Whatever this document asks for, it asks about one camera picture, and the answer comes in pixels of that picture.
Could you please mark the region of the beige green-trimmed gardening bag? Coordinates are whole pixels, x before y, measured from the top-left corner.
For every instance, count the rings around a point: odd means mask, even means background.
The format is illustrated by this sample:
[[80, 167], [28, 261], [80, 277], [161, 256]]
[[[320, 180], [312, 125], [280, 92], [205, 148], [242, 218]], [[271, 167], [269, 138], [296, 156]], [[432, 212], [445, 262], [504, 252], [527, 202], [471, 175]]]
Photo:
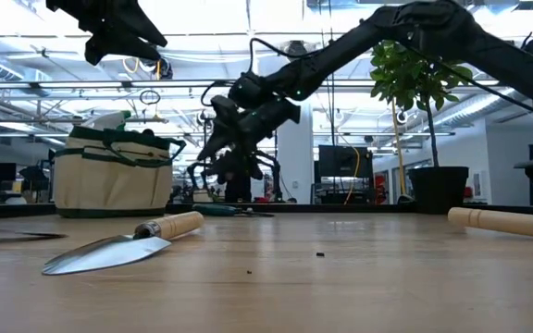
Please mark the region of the beige green-trimmed gardening bag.
[[76, 126], [55, 154], [53, 199], [67, 218], [161, 216], [186, 142]]

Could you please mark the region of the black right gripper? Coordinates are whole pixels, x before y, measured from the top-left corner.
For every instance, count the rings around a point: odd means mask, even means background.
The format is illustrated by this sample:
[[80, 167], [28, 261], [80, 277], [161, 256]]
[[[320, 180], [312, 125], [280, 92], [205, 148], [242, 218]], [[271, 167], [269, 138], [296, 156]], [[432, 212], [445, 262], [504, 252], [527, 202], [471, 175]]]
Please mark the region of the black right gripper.
[[257, 107], [238, 111], [235, 103], [224, 96], [215, 96], [211, 104], [216, 111], [213, 132], [196, 160], [202, 161], [215, 155], [220, 149], [231, 145], [235, 154], [251, 155], [256, 145], [288, 120], [298, 124], [301, 107], [285, 98], [276, 97]]

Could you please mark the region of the black aluminium table frame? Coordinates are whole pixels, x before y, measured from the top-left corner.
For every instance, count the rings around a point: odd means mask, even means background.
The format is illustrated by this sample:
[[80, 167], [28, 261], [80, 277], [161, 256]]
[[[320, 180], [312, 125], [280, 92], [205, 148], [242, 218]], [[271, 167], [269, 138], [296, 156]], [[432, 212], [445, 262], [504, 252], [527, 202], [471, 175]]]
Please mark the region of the black aluminium table frame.
[[[385, 204], [385, 205], [364, 205], [364, 204], [297, 204], [297, 203], [240, 203], [236, 207], [242, 209], [252, 208], [259, 213], [299, 213], [299, 214], [316, 214], [316, 213], [340, 213], [340, 214], [411, 214], [418, 213], [413, 203], [408, 204]], [[533, 215], [533, 206], [511, 206], [511, 205], [491, 205], [491, 204], [471, 204], [465, 203], [463, 208], [483, 209], [490, 211], [503, 211], [509, 213], [519, 213]], [[153, 213], [125, 213], [119, 216], [159, 216], [162, 214], [179, 214], [185, 213], [192, 209], [191, 203], [173, 203], [168, 204], [163, 211], [158, 209]], [[36, 204], [0, 204], [0, 218], [24, 217], [24, 216], [47, 216], [56, 215], [56, 207], [53, 203], [36, 203]]]

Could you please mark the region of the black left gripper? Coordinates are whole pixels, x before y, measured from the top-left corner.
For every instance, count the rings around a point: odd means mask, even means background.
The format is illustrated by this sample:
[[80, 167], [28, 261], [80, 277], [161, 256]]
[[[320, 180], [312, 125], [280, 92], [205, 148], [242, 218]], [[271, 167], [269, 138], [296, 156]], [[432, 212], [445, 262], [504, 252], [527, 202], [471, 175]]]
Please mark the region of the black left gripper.
[[[85, 44], [88, 63], [97, 65], [105, 56], [133, 56], [159, 60], [160, 54], [150, 44], [166, 46], [167, 40], [146, 16], [138, 0], [46, 0], [51, 11], [62, 10], [78, 21], [83, 31], [93, 33]], [[110, 18], [127, 32], [116, 31]]]

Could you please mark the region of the dark green pruning shears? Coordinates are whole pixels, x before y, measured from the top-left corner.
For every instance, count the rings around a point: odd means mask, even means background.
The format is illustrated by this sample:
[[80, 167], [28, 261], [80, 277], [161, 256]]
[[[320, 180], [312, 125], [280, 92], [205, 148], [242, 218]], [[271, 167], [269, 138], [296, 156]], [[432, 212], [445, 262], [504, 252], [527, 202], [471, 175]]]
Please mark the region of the dark green pruning shears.
[[238, 208], [235, 206], [221, 204], [194, 204], [192, 210], [204, 216], [255, 216], [255, 217], [273, 217], [269, 213], [255, 212], [252, 208]]

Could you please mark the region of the green spray bottle white nozzle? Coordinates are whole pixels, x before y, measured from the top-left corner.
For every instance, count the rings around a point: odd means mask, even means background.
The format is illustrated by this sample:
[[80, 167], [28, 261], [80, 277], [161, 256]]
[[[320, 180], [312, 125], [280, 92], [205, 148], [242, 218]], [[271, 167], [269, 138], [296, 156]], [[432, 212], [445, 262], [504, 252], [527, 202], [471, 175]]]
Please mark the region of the green spray bottle white nozzle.
[[92, 128], [95, 130], [124, 130], [127, 119], [130, 117], [131, 112], [128, 110], [123, 110], [92, 117], [83, 122], [81, 125], [83, 127]]

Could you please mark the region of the wide steel trowel wooden handle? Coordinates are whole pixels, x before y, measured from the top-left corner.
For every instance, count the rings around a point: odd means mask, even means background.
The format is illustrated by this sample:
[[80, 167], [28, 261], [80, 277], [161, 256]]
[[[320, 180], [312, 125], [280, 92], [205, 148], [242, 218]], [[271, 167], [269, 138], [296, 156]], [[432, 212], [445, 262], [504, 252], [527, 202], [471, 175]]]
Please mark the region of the wide steel trowel wooden handle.
[[117, 235], [60, 254], [46, 262], [42, 274], [66, 275], [127, 265], [165, 250], [171, 239], [200, 228], [205, 222], [198, 212], [145, 221], [132, 235]]

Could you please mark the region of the green plant in black pot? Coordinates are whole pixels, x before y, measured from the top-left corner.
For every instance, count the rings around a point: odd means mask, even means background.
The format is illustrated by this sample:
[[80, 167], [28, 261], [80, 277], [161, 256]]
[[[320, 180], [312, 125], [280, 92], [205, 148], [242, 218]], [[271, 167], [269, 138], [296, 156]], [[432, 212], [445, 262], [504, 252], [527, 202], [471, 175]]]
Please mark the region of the green plant in black pot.
[[427, 116], [432, 165], [411, 169], [408, 175], [419, 212], [445, 214], [463, 201], [468, 169], [439, 164], [433, 112], [447, 101], [458, 100], [452, 89], [468, 84], [473, 79], [472, 70], [460, 60], [427, 58], [394, 41], [383, 41], [373, 48], [372, 64], [373, 97], [405, 112], [417, 108]]

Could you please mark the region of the background black monitor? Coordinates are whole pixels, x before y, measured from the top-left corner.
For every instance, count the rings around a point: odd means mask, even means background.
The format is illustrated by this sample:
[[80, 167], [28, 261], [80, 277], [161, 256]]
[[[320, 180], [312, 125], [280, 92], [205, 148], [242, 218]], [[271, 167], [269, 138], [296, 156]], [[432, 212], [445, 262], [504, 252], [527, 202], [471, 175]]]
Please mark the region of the background black monitor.
[[371, 178], [372, 153], [365, 147], [319, 145], [318, 172], [321, 177]]

